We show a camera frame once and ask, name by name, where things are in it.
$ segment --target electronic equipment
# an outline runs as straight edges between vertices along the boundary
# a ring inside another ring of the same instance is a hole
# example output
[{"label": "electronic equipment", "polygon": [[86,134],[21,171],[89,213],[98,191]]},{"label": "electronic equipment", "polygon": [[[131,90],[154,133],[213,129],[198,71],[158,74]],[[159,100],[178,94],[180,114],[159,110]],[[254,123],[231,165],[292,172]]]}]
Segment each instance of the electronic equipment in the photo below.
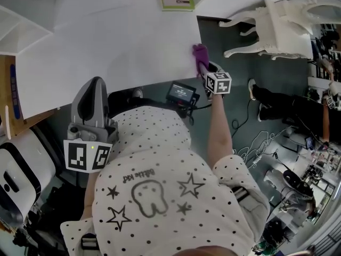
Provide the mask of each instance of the electronic equipment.
[{"label": "electronic equipment", "polygon": [[314,140],[312,137],[307,137],[305,139],[305,147],[309,150],[313,150],[314,149]]},{"label": "electronic equipment", "polygon": [[341,110],[341,86],[339,83],[332,81],[329,84],[329,95],[327,97],[327,105],[330,109]]},{"label": "electronic equipment", "polygon": [[166,100],[183,106],[192,106],[193,99],[199,99],[199,95],[196,94],[196,90],[197,89],[194,87],[173,82],[167,93]]},{"label": "electronic equipment", "polygon": [[0,143],[0,221],[22,226],[41,192],[64,167],[62,151],[43,122]]},{"label": "electronic equipment", "polygon": [[108,117],[108,95],[100,77],[88,81],[71,104],[68,139],[64,140],[66,168],[78,172],[99,172],[118,141],[118,124]]},{"label": "electronic equipment", "polygon": [[232,79],[230,74],[226,73],[221,66],[209,62],[207,69],[203,64],[200,64],[200,74],[208,101],[212,101],[212,94],[221,94],[224,98],[225,94],[230,93]]}]

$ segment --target white chair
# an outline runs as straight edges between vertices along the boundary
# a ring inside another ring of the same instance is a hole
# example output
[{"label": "white chair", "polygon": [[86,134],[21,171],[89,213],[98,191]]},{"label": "white chair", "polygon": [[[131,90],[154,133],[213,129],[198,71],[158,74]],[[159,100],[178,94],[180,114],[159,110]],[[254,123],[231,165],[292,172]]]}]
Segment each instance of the white chair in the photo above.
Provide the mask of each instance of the white chair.
[{"label": "white chair", "polygon": [[259,41],[251,46],[238,47],[224,52],[228,58],[235,53],[255,53],[296,59],[312,59],[309,34],[317,23],[341,23],[339,0],[265,0],[266,7],[244,11],[230,22],[219,22],[220,27],[231,27],[247,19],[255,19],[256,27],[241,36],[257,32]]}]

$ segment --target chair leg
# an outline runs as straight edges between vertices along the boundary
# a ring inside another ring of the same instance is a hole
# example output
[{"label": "chair leg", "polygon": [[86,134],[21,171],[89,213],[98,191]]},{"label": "chair leg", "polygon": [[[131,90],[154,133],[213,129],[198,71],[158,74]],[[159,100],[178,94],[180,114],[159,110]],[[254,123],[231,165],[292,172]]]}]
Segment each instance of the chair leg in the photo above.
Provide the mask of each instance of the chair leg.
[{"label": "chair leg", "polygon": [[276,60],[277,58],[286,58],[286,59],[298,59],[300,58],[297,54],[274,54],[271,56],[271,60]]},{"label": "chair leg", "polygon": [[250,28],[247,32],[241,32],[240,33],[240,36],[247,36],[247,35],[249,35],[249,34],[251,34],[252,32],[256,32],[256,27],[252,27],[252,28]]},{"label": "chair leg", "polygon": [[257,11],[243,11],[234,16],[234,19],[230,22],[219,22],[219,26],[223,28],[232,27],[240,22],[243,22],[247,19],[254,19],[259,16],[259,12]]},{"label": "chair leg", "polygon": [[259,56],[262,56],[262,55],[270,55],[269,53],[267,53],[266,51],[260,51],[260,53],[258,53]]},{"label": "chair leg", "polygon": [[261,42],[257,42],[250,46],[238,47],[236,49],[227,50],[224,52],[224,56],[228,58],[229,56],[235,53],[256,53],[264,49],[265,49],[264,44]]}]

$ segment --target white polka dot shirt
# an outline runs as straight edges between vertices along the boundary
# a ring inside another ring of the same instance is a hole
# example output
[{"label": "white polka dot shirt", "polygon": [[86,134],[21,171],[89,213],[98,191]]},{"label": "white polka dot shirt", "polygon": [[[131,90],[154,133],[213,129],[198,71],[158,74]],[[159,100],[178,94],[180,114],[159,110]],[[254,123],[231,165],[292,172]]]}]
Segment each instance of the white polka dot shirt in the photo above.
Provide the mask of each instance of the white polka dot shirt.
[{"label": "white polka dot shirt", "polygon": [[[221,246],[247,256],[260,238],[269,203],[239,156],[213,170],[190,150],[176,112],[140,107],[115,117],[119,141],[95,185],[93,217],[61,225],[70,255],[96,234],[98,255],[171,256]],[[238,202],[232,188],[250,196]]]}]

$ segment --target star print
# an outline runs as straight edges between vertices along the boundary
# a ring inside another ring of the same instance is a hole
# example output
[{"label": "star print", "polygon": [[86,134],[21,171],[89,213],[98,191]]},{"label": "star print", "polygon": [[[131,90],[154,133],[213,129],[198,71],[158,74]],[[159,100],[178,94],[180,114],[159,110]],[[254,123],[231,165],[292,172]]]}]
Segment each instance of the star print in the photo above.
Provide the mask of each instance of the star print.
[{"label": "star print", "polygon": [[177,204],[179,209],[176,212],[182,212],[184,215],[186,215],[186,211],[191,211],[192,209],[190,208],[190,205],[187,206],[187,202],[183,205]]},{"label": "star print", "polygon": [[112,199],[115,199],[115,196],[118,196],[119,195],[119,192],[116,191],[116,186],[114,187],[114,189],[109,189],[109,193],[107,194],[108,195],[111,195],[112,196]]},{"label": "star print", "polygon": [[124,222],[131,222],[129,218],[125,216],[126,206],[124,205],[123,209],[121,209],[119,212],[114,210],[111,207],[108,207],[108,210],[112,211],[113,218],[107,221],[107,223],[116,223],[118,226],[119,231],[122,229],[122,224]]},{"label": "star print", "polygon": [[198,192],[197,189],[201,186],[205,185],[204,183],[195,183],[193,179],[193,173],[191,173],[191,176],[189,177],[187,182],[178,181],[178,183],[183,187],[180,197],[184,196],[185,194],[191,193],[195,196],[195,198],[198,198]]}]

